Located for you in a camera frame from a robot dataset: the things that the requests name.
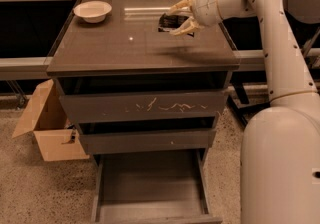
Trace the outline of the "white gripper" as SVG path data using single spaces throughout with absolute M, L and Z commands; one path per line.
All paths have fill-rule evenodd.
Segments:
M 189 17 L 179 28 L 170 31 L 173 36 L 190 34 L 201 26 L 209 27 L 222 21 L 218 0 L 181 0 L 172 5 L 167 15 L 194 16 Z

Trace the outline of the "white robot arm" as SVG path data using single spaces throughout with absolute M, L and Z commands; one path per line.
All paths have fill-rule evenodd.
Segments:
M 182 0 L 183 35 L 233 17 L 259 20 L 270 106 L 244 130 L 241 224 L 320 224 L 320 95 L 283 0 Z

